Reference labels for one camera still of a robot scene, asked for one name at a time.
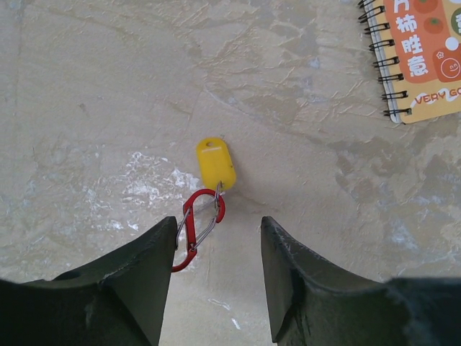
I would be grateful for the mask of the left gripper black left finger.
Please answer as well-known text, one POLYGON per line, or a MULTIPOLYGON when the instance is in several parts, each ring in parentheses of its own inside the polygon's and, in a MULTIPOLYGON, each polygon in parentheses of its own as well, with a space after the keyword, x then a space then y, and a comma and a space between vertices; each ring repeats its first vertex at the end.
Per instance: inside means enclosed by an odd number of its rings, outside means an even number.
POLYGON ((1 281, 2 345, 157 345, 176 219, 52 280, 1 281))

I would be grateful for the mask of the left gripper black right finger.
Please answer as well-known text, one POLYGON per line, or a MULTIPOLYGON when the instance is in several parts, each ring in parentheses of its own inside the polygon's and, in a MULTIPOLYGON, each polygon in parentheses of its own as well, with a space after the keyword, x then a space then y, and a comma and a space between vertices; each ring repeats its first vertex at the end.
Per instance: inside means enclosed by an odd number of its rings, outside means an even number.
POLYGON ((276 345, 459 345, 460 279, 363 278, 315 253, 272 217, 261 258, 276 345))

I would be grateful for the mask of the silver key with yellow tag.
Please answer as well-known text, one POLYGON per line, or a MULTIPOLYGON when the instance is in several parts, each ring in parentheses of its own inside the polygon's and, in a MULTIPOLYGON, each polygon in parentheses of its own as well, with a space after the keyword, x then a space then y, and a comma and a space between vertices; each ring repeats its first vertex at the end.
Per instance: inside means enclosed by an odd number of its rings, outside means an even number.
POLYGON ((221 138, 204 138, 196 147, 202 184, 208 189, 220 185, 220 191, 228 191, 236 183, 237 176, 226 142, 221 138))

